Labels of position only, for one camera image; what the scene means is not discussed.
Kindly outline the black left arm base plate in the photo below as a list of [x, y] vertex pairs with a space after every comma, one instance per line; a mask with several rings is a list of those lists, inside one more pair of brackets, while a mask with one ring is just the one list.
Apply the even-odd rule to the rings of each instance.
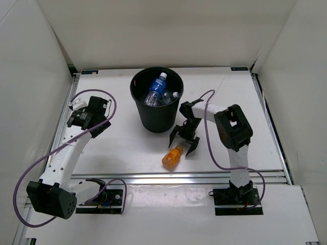
[[[121, 182], [122, 189], [108, 189], [113, 182]], [[76, 214], [123, 214], [127, 201], [127, 184], [121, 178], [114, 178], [109, 182], [101, 179], [86, 179], [85, 184], [95, 184], [97, 193], [92, 194], [85, 202], [76, 207]]]

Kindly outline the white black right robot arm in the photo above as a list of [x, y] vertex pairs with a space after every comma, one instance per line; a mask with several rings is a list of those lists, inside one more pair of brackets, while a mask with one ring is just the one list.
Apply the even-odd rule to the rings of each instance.
[[253, 130], [241, 107], [234, 104], [230, 107], [208, 104], [202, 99], [181, 104], [179, 111], [186, 118], [182, 126], [176, 125], [170, 133], [171, 144], [176, 135], [190, 144], [187, 154], [193, 152], [199, 143], [195, 131], [200, 122], [210, 121], [216, 124], [219, 138], [227, 148], [231, 176], [229, 180], [229, 197], [235, 204], [243, 203], [253, 189], [248, 170], [248, 147]]

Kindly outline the orange juice bottle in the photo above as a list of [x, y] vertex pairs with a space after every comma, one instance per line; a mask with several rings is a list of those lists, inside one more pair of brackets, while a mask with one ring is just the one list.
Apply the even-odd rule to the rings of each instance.
[[170, 150], [161, 160], [165, 169], [174, 170], [179, 163], [179, 160], [183, 153], [183, 147], [178, 145]]

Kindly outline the clear bottle blue label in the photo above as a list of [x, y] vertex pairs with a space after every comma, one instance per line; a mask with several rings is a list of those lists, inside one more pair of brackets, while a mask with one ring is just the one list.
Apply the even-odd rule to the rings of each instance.
[[154, 107], [158, 104], [167, 86], [166, 78], [167, 74], [162, 72], [160, 76], [153, 81], [144, 101], [145, 105]]

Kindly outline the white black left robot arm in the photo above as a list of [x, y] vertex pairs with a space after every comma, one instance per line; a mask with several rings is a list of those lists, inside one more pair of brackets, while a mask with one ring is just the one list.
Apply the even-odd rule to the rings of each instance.
[[105, 182], [87, 179], [70, 187], [73, 170], [86, 144], [100, 135], [111, 123], [106, 120], [108, 101], [91, 96], [89, 102], [74, 102], [62, 140], [65, 147], [54, 154], [39, 180], [27, 185], [27, 194], [35, 211], [68, 219], [76, 206], [91, 199], [102, 204], [107, 199]]

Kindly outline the clear bottle white orange label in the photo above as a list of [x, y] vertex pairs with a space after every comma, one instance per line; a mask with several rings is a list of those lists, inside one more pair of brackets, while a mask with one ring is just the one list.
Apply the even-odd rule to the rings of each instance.
[[171, 92], [169, 90], [166, 90], [162, 95], [162, 101], [164, 102], [165, 105], [172, 103], [177, 98], [179, 98], [179, 93]]

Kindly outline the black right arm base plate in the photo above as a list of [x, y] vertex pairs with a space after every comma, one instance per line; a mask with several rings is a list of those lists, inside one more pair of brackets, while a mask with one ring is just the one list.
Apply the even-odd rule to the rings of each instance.
[[266, 188], [263, 188], [262, 195], [259, 196], [257, 188], [242, 197], [232, 191], [232, 189], [213, 189], [208, 195], [214, 199], [215, 216], [242, 216], [242, 215], [263, 215], [261, 201]]

